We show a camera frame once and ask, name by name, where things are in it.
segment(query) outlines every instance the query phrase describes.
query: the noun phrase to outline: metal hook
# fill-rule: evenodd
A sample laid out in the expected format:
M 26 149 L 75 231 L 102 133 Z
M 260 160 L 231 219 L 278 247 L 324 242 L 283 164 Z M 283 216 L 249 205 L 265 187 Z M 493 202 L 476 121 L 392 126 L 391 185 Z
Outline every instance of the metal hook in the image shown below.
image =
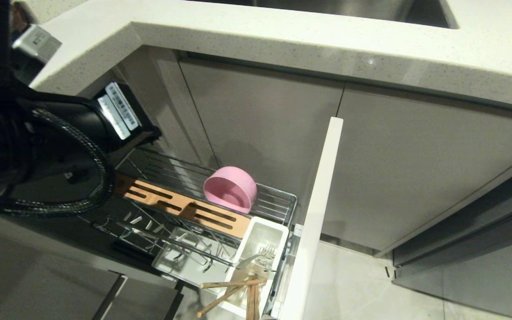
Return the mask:
M 212 249 L 211 249 L 211 246 L 212 246 L 212 244 L 211 244 L 211 245 L 209 245 L 209 247 L 205 248 L 205 249 L 209 249 L 209 251 L 208 251 L 209 255 L 213 255 L 213 251 L 212 251 Z M 213 259 L 211 259 L 211 258 L 207 259 L 207 257 L 204 257 L 204 256 L 202 256 L 202 255 L 199 255 L 199 257 L 201 257 L 201 258 L 205 259 L 205 263 L 203 263 L 203 265 L 207 264 L 207 261 L 208 261 L 208 260 L 211 260 L 211 261 L 210 261 L 210 263 L 209 263 L 209 267 L 207 267 L 207 269 L 206 269 L 206 270 L 208 270 L 209 268 L 211 268 L 211 265 L 213 264 Z
M 122 235 L 120 235 L 120 239 L 124 239 L 131 235 L 132 233 L 134 233 L 132 230 L 124 229 L 124 232 L 122 233 Z
M 207 229 L 208 233 L 210 233 L 212 235 L 213 238 L 215 238 L 215 240 L 219 243 L 219 249 L 222 249 L 222 251 L 224 251 L 227 255 L 228 255 L 228 259 L 230 259 L 232 257 L 232 255 L 230 255 L 230 253 L 228 252 L 228 250 L 226 250 L 226 247 L 224 246 L 224 244 L 220 241 L 219 237 L 213 233 L 211 230 Z
M 203 270 L 203 273 L 209 271 L 209 269 L 211 269 L 211 267 L 213 266 L 213 260 L 210 259 L 209 261 L 209 265 Z
M 197 233 L 195 233 L 195 231 L 192 228 L 193 225 L 187 225 L 185 223 L 181 223 L 181 225 L 183 225 L 183 227 L 187 228 L 187 230 L 191 232 L 191 235 L 193 235 L 193 237 L 197 238 L 197 240 L 199 242 L 203 243 L 203 245 L 205 245 L 205 247 L 209 247 L 209 245 L 205 241 L 203 241 L 203 238 L 199 237 L 199 235 L 197 235 Z
M 212 255 L 212 251 L 211 251 L 211 249 L 209 249 L 209 252 L 208 252 L 208 253 L 209 253 L 209 255 Z M 197 253 L 197 255 L 199 255 L 199 257 L 201 257 L 201 259 L 205 260 L 205 262 L 203 262 L 203 263 L 202 263 L 202 262 L 198 261 L 197 259 L 195 259 L 195 258 L 193 257 L 193 253 L 192 253 L 192 252 L 191 252 L 191 253 L 187 253 L 187 256 L 188 256 L 189 258 L 191 258 L 193 261 L 195 261 L 196 263 L 198 263 L 198 264 L 200 264 L 200 265 L 205 265 L 205 264 L 207 264 L 207 262 L 209 262 L 209 259 L 207 259 L 207 257 L 205 257 L 205 256 L 201 255 L 200 253 Z
M 185 254 L 185 249 L 180 248 L 181 252 L 177 255 L 177 257 L 173 258 L 173 261 L 177 261 L 182 255 Z
M 106 227 L 106 225 L 107 225 L 108 223 L 110 223 L 110 221 L 111 221 L 111 220 L 112 220 L 112 218 L 111 218 L 110 216 L 107 216 L 107 217 L 106 217 L 106 222 L 105 222 L 105 223 L 103 223 L 103 224 L 101 224 L 101 225 L 100 225 L 100 228 Z
M 158 241 L 158 240 L 159 240 L 159 239 L 155 239 L 155 241 L 153 241 L 153 242 L 151 243 L 151 245 L 148 245 L 148 246 L 146 247 L 146 250 L 153 249 L 153 248 L 157 245 L 157 241 Z

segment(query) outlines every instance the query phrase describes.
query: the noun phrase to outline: kitchen cabinet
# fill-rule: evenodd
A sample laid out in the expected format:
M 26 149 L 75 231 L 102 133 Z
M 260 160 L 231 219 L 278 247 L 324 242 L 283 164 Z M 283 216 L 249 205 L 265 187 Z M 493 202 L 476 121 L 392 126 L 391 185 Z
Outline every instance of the kitchen cabinet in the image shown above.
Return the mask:
M 512 112 L 348 84 L 323 233 L 376 250 L 512 176 Z
M 257 182 L 309 195 L 344 84 L 197 59 L 180 65 L 216 165 L 237 166 Z

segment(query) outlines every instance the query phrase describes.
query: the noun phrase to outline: wooden stick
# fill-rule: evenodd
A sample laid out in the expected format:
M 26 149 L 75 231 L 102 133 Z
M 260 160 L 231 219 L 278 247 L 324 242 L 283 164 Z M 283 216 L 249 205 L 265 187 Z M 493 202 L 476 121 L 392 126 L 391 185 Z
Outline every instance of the wooden stick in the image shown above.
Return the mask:
M 244 288 L 244 286 L 237 286 L 236 288 L 234 288 L 234 289 L 230 290 L 229 292 L 225 293 L 223 296 L 221 296 L 217 300 L 214 300 L 213 302 L 209 303 L 208 306 L 203 308 L 201 311 L 197 312 L 197 318 L 201 318 L 203 316 L 203 314 L 211 311 L 212 308 L 216 307 L 217 305 L 219 305 L 219 303 L 221 303 L 222 301 L 226 300 L 226 298 L 228 298 L 229 296 L 232 296 L 233 294 L 235 294 L 236 292 L 238 292 L 238 290 L 240 290 L 242 288 Z
M 248 287 L 248 297 L 246 298 L 246 320 L 254 320 L 254 294 L 257 285 Z
M 253 285 L 254 291 L 254 320 L 260 320 L 260 286 Z
M 244 285 L 259 285 L 264 284 L 267 279 L 260 280 L 246 280 L 246 281 L 229 281 L 229 282 L 205 282 L 199 286 L 201 289 L 207 288 L 221 288 L 224 286 L 244 286 Z

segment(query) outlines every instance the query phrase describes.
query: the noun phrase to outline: floor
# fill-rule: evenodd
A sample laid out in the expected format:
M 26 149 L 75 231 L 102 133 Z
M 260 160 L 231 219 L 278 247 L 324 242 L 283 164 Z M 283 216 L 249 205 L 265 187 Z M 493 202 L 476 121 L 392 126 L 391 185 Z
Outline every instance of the floor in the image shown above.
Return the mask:
M 393 285 L 388 260 L 321 242 L 305 320 L 510 320 Z

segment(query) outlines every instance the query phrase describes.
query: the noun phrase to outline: speckled quartz countertop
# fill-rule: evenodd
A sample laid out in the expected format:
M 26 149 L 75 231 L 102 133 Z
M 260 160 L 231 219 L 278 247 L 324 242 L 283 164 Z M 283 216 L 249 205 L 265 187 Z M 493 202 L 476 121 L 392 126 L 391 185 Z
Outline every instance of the speckled quartz countertop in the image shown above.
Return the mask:
M 33 81 L 75 95 L 141 45 L 512 104 L 512 0 L 447 0 L 457 29 L 183 0 L 89 0 L 43 26 L 63 45 Z

